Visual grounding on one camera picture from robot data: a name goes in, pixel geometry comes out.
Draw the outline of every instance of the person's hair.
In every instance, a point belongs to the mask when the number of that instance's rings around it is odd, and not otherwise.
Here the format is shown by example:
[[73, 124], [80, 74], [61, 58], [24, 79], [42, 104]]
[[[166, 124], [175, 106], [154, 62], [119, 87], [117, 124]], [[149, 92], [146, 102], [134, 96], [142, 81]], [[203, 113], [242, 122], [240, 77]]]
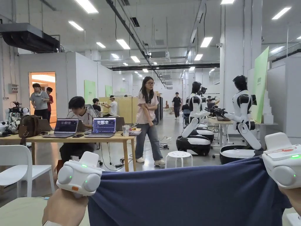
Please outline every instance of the person's hair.
[[71, 100], [69, 101], [68, 108], [79, 109], [79, 108], [83, 108], [84, 106], [85, 106], [85, 99], [82, 96], [75, 96], [72, 97]]
[[33, 88], [35, 88], [35, 87], [41, 88], [41, 85], [39, 83], [34, 83]]
[[47, 87], [46, 90], [49, 91], [49, 92], [52, 92], [52, 91], [53, 91], [53, 89], [52, 89], [51, 87]]
[[94, 98], [92, 101], [93, 101], [93, 104], [95, 104], [97, 101], [99, 102], [99, 99]]

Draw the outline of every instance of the monitor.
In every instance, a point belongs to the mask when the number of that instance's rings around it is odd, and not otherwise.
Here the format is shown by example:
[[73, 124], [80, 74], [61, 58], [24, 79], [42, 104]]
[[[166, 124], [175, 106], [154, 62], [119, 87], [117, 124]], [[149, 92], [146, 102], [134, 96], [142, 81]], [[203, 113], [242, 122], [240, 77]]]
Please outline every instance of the monitor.
[[58, 118], [54, 133], [76, 133], [78, 118]]
[[115, 133], [116, 118], [93, 118], [92, 133]]

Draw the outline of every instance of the hand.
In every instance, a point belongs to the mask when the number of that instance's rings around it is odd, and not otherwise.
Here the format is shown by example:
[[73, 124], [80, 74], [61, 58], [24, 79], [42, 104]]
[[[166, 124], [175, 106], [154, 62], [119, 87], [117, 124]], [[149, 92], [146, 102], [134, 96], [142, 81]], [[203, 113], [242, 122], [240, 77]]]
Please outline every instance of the hand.
[[61, 226], [79, 226], [84, 218], [87, 204], [87, 197], [76, 199], [72, 192], [58, 189], [47, 202], [42, 224], [50, 221]]

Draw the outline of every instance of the electrical box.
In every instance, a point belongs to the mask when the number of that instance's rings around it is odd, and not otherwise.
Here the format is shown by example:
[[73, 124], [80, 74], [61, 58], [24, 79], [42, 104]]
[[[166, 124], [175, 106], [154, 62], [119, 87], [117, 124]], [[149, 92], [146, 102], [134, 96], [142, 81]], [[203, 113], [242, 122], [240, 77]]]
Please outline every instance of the electrical box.
[[8, 93], [9, 94], [15, 94], [18, 93], [18, 85], [16, 84], [8, 84]]

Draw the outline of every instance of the brown bag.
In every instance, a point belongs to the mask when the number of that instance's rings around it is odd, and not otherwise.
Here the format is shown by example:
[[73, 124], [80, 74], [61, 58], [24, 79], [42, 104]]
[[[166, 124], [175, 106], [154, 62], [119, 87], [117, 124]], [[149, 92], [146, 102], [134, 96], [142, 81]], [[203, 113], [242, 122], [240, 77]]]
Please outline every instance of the brown bag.
[[20, 119], [19, 137], [20, 144], [26, 143], [27, 137], [34, 137], [40, 134], [39, 117], [36, 115], [25, 115]]

